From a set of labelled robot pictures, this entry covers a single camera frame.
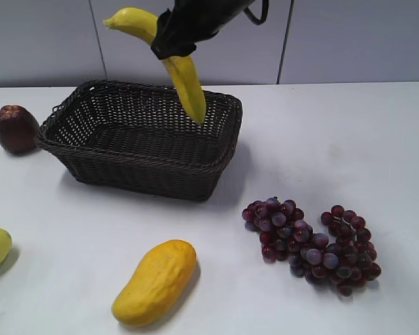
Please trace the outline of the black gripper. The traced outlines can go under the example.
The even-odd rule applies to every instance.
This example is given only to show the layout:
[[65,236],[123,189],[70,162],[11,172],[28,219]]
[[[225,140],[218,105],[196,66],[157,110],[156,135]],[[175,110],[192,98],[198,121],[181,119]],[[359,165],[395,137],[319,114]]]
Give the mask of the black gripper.
[[151,50],[159,60],[187,57],[196,43],[213,38],[240,13],[256,24],[257,17],[249,9],[252,1],[195,0],[175,1],[157,19],[156,35]]

